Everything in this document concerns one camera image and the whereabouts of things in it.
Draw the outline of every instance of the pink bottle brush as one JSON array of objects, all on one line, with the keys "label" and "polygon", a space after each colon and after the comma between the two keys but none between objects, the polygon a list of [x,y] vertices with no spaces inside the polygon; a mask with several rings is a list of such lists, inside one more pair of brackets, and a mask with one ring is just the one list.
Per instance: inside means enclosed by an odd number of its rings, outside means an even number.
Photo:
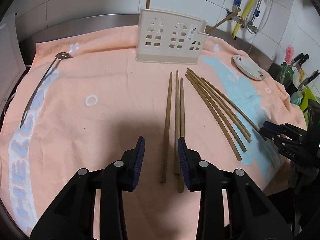
[{"label": "pink bottle brush", "polygon": [[285,58],[284,58],[284,62],[287,63],[287,65],[291,65],[293,55],[294,55],[294,48],[292,46],[288,46],[287,51],[285,53]]}]

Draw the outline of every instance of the knife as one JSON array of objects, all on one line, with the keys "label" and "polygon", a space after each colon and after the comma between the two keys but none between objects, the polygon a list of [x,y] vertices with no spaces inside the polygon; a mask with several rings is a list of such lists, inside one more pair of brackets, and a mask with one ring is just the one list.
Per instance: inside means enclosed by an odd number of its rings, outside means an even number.
[{"label": "knife", "polygon": [[317,70],[311,77],[306,78],[304,81],[302,81],[298,87],[298,89],[301,89],[303,86],[308,85],[311,81],[313,81],[317,76],[320,75],[319,70]]}]

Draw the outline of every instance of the dish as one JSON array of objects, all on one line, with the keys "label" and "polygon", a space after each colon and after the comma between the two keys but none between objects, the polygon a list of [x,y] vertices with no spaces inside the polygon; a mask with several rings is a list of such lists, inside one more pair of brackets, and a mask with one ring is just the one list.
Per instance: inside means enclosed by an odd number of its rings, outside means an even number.
[{"label": "dish", "polygon": [[254,80],[263,80],[266,78],[262,72],[262,69],[252,60],[249,60],[241,55],[234,55],[233,60],[241,72],[246,76]]}]

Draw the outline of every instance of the silver screw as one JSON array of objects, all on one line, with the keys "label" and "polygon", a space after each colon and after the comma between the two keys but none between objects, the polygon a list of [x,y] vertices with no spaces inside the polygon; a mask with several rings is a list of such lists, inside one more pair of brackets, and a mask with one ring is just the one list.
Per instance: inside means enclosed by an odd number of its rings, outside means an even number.
[{"label": "silver screw", "polygon": [[209,166],[209,163],[207,163],[206,161],[200,161],[199,162],[199,166],[201,166],[201,167],[208,167]]},{"label": "silver screw", "polygon": [[123,161],[116,161],[115,163],[114,163],[114,165],[116,166],[116,167],[122,167],[123,166]]},{"label": "silver screw", "polygon": [[87,172],[88,172],[87,169],[79,169],[78,174],[80,176],[83,176],[83,175],[87,174]]},{"label": "silver screw", "polygon": [[244,175],[244,171],[241,170],[241,169],[237,169],[237,170],[236,170],[236,174],[237,174],[238,176],[243,176],[243,175]]}]

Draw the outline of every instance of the yellow gas hose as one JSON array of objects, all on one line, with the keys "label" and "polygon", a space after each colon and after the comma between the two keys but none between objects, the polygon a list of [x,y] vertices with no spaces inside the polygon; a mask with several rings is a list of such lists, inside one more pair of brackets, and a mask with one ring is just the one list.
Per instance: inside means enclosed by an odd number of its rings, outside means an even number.
[{"label": "yellow gas hose", "polygon": [[[245,18],[247,17],[247,15],[248,15],[248,13],[250,12],[250,10],[251,10],[251,8],[252,8],[252,6],[253,6],[253,4],[254,4],[255,1],[256,1],[256,0],[250,0],[250,2],[248,3],[247,7],[245,8],[245,10],[243,11],[243,13],[242,13],[242,15],[241,15],[241,17],[242,17],[243,19],[245,19]],[[238,32],[240,26],[241,26],[241,24],[240,24],[240,23],[237,23],[237,25],[236,25],[235,29],[233,30],[233,33],[232,33],[233,38],[236,37],[237,32]]]}]

